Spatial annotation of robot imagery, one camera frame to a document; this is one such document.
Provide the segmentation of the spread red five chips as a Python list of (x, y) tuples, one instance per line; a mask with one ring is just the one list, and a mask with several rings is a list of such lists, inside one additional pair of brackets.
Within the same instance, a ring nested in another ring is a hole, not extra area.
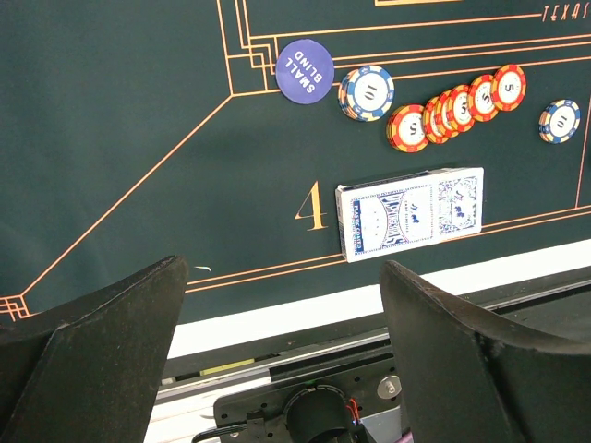
[(515, 110), (525, 98), (525, 71), (516, 64), (482, 74), (459, 84), (426, 103), (398, 107), (386, 124), (386, 139), (402, 153), (417, 153), (470, 131), (476, 123), (493, 120), (500, 112)]

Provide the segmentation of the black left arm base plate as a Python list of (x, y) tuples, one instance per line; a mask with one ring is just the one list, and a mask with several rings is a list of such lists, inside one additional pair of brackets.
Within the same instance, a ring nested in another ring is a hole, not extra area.
[(223, 396), (205, 442), (396, 442), (404, 436), (402, 388), (393, 367), (368, 365), (295, 377)]

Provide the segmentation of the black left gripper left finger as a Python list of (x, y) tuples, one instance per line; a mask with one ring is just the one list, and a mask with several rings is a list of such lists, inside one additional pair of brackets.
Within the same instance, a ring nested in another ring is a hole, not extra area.
[(3, 327), (2, 441), (143, 441), (187, 277), (166, 257)]

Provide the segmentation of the blue ten chips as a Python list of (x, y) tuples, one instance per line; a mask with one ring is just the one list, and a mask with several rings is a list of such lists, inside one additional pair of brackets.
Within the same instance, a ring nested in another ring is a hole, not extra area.
[(391, 108), (395, 87), (390, 73), (367, 65), (350, 71), (341, 81), (337, 97), (341, 111), (360, 122), (381, 119)]

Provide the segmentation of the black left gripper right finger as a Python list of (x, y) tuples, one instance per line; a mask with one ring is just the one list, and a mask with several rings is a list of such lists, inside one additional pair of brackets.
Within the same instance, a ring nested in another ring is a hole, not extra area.
[(380, 294), (414, 441), (589, 441), (588, 342), (522, 326), (396, 261)]

